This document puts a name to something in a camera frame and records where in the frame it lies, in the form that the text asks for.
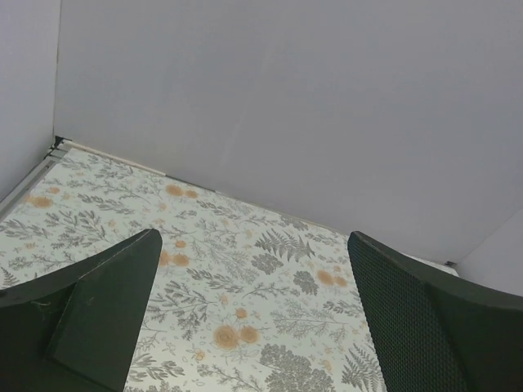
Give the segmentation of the aluminium table frame rail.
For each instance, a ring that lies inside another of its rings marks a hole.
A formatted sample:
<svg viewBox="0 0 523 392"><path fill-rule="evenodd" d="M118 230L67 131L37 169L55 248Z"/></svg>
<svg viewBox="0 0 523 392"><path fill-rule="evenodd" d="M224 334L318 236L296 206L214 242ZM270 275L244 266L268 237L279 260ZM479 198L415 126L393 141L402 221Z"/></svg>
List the aluminium table frame rail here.
<svg viewBox="0 0 523 392"><path fill-rule="evenodd" d="M29 194L29 191L69 152L72 140L56 136L43 160L32 168L16 187L1 201L1 219Z"/></svg>

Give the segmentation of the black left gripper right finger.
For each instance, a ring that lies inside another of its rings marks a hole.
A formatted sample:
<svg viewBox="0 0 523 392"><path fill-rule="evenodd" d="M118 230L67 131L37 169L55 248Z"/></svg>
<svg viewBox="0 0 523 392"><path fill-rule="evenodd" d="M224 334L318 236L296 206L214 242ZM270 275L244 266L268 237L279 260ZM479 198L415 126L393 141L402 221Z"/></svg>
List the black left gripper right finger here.
<svg viewBox="0 0 523 392"><path fill-rule="evenodd" d="M347 250L389 391L520 391L522 299L361 232Z"/></svg>

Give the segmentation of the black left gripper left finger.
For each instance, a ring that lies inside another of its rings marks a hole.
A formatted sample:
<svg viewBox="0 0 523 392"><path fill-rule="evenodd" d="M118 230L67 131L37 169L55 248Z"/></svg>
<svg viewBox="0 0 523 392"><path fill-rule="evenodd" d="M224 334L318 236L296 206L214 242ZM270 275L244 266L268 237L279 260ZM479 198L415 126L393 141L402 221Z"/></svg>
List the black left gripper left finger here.
<svg viewBox="0 0 523 392"><path fill-rule="evenodd" d="M3 391L121 391L163 241L145 229L1 291Z"/></svg>

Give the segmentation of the floral patterned table mat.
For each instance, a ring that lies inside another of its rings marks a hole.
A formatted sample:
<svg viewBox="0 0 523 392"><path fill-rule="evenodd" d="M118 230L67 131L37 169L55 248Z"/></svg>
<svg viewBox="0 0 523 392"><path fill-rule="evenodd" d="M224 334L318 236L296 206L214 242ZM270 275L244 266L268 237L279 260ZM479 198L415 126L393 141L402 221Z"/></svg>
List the floral patterned table mat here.
<svg viewBox="0 0 523 392"><path fill-rule="evenodd" d="M383 391L347 237L72 149L1 220L10 287L157 229L129 391Z"/></svg>

